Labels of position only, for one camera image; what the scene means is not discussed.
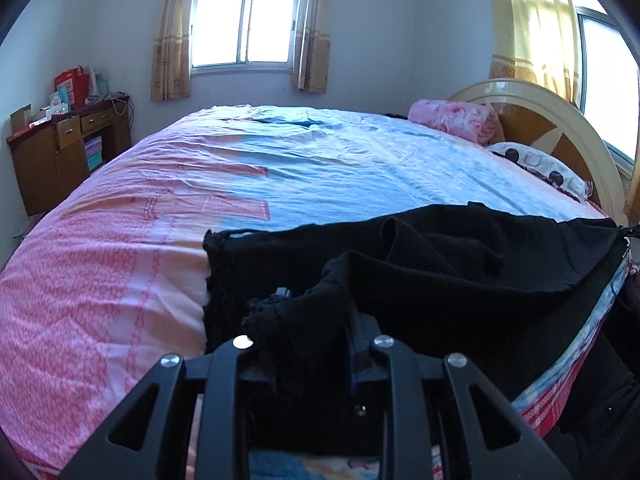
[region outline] bed sheet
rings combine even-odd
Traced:
[[[312,108],[217,107],[143,139],[33,230],[0,276],[0,426],[61,469],[165,353],[202,353],[208,229],[283,230],[469,201],[601,213],[478,145]]]

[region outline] stack of books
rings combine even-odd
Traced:
[[[89,171],[95,170],[102,164],[102,137],[93,137],[84,142],[86,161],[89,164]]]

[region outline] metal screw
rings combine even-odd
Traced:
[[[373,338],[373,344],[380,348],[391,348],[394,343],[395,340],[391,336],[385,334],[381,334]]]
[[[160,364],[165,368],[173,368],[180,364],[180,356],[178,354],[167,354],[162,356]]]
[[[468,363],[468,359],[465,355],[462,354],[451,354],[447,357],[447,363],[449,363],[454,368],[464,368]]]
[[[254,342],[251,341],[249,337],[245,335],[239,335],[234,339],[234,346],[238,350],[245,350],[249,348],[252,344],[254,344]]]

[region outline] pillow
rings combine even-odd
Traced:
[[[499,134],[504,138],[494,108],[473,103],[422,99],[409,110],[409,120],[481,146]]]
[[[593,192],[593,185],[577,176],[564,162],[536,148],[518,142],[498,142],[487,149],[509,159],[578,202],[586,202]]]

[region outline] red bag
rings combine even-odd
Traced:
[[[63,72],[55,79],[56,91],[66,88],[69,95],[69,104],[72,110],[84,106],[84,101],[89,96],[89,74],[84,73],[81,66]]]

